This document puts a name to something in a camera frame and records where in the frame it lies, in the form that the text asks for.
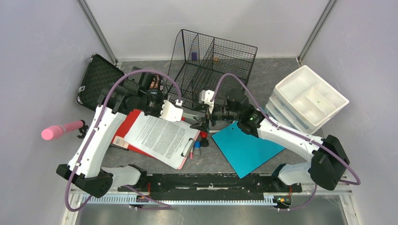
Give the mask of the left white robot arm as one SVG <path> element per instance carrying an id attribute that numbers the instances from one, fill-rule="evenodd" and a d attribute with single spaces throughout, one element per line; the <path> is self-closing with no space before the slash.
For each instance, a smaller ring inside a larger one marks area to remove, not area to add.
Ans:
<path id="1" fill-rule="evenodd" d="M 136 191 L 147 186 L 147 177 L 136 166 L 103 168 L 101 163 L 120 125 L 133 110 L 159 117 L 167 96 L 162 94 L 162 78 L 152 76 L 144 85 L 134 82 L 127 87 L 108 83 L 101 90 L 92 124 L 81 146 L 67 164 L 56 173 L 68 181 L 65 197 L 74 184 L 93 197 L 100 198 L 110 189 L 130 185 Z"/>

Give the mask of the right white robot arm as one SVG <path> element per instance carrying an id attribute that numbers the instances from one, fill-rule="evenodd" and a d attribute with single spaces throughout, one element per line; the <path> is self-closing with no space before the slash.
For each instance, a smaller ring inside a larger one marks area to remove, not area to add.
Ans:
<path id="1" fill-rule="evenodd" d="M 274 190 L 284 191 L 289 185 L 309 181 L 332 191 L 342 181 L 350 161 L 337 137 L 321 138 L 283 125 L 250 104 L 240 89 L 227 93 L 225 105 L 215 105 L 211 100 L 213 96 L 211 90 L 198 94 L 194 109 L 204 111 L 205 115 L 191 128 L 208 133 L 216 121 L 236 121 L 243 133 L 281 145 L 306 160 L 278 166 L 271 178 Z"/>

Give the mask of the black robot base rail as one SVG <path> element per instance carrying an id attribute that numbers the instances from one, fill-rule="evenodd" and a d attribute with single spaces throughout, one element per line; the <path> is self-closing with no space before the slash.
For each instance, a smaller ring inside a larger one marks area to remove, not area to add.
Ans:
<path id="1" fill-rule="evenodd" d="M 155 200 L 261 200 L 264 193 L 301 193 L 301 185 L 287 186 L 277 177 L 251 173 L 143 174 L 133 188 Z"/>

